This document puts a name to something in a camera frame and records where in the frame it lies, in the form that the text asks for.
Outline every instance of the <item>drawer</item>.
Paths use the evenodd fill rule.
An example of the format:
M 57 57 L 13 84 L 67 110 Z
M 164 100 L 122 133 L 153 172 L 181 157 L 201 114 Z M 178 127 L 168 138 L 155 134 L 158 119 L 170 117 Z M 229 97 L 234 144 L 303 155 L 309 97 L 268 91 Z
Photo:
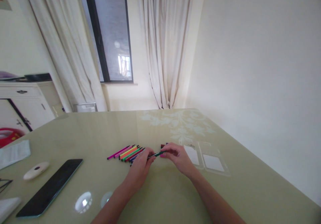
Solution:
M 40 96 L 40 92 L 35 87 L 0 87 L 0 98 L 38 96 Z

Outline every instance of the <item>hand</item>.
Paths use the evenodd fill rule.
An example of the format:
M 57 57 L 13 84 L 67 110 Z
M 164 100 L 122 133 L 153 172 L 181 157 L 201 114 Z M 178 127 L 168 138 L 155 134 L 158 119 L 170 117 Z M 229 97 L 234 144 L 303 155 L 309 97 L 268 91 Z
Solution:
M 131 194 L 135 194 L 144 184 L 149 167 L 156 158 L 151 157 L 149 160 L 147 160 L 147 157 L 154 154 L 155 152 L 151 148 L 146 148 L 136 157 L 135 161 L 133 162 L 129 173 L 124 180 L 124 184 L 129 187 Z
M 196 167 L 188 157 L 184 146 L 169 143 L 160 151 L 166 151 L 161 155 L 161 157 L 170 159 L 176 165 L 177 169 L 188 178 L 191 178 L 192 174 L 197 171 Z

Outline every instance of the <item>red object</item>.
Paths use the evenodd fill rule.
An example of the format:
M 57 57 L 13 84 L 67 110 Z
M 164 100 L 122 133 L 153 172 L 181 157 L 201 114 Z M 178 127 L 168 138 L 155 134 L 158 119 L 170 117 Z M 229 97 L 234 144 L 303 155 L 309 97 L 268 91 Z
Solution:
M 145 149 L 145 148 L 143 148 L 143 149 L 141 149 L 140 151 L 136 152 L 136 153 L 133 154 L 133 156 L 131 156 L 130 158 L 127 158 L 127 159 L 125 160 L 125 162 L 129 161 L 131 158 L 134 158 L 136 155 L 139 155 L 141 152 L 143 152 L 144 149 Z
M 17 129 L 1 128 L 0 129 L 0 148 L 10 144 L 11 142 L 19 139 L 24 134 Z
M 168 144 L 168 143 L 166 143 L 166 144 Z M 160 145 L 160 148 L 162 149 L 162 148 L 164 148 L 165 147 L 165 145 Z

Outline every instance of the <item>window frame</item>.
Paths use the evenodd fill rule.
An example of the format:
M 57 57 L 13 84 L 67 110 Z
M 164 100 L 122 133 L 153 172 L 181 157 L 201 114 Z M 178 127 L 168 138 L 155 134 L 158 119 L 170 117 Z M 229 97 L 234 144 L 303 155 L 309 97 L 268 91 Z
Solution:
M 130 34 L 129 34 L 129 21 L 128 21 L 128 9 L 127 9 L 127 0 L 125 0 L 125 8 L 126 8 L 126 20 L 127 20 L 127 32 L 128 32 L 128 46 L 129 46 L 129 57 L 130 57 L 130 71 L 131 71 L 131 80 L 110 80 L 104 43 L 101 36 L 100 31 L 100 24 L 99 24 L 99 17 L 96 8 L 95 0 L 86 0 L 88 11 L 90 15 L 91 24 L 94 31 L 95 42 L 97 46 L 98 57 L 100 60 L 100 66 L 104 81 L 102 83 L 134 83 L 134 76 L 133 76 L 133 65 L 132 65 L 132 58 L 131 58 L 131 47 L 130 47 Z

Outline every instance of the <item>glass tabletop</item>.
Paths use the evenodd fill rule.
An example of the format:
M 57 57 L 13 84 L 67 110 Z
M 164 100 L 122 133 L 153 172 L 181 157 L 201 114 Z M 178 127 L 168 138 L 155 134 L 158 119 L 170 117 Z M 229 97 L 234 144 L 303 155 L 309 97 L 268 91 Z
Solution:
M 128 145 L 155 152 L 166 142 L 205 141 L 224 158 L 230 176 L 201 170 L 246 223 L 316 223 L 321 208 L 196 109 L 70 113 L 14 143 L 29 139 L 31 156 L 0 170 L 13 182 L 1 199 L 20 197 L 7 223 L 90 223 L 124 180 L 129 163 L 107 157 Z M 68 159 L 83 163 L 44 214 L 17 219 L 17 212 Z M 24 174 L 50 166 L 33 180 Z M 170 162 L 156 158 L 141 190 L 119 223 L 211 223 L 192 183 Z

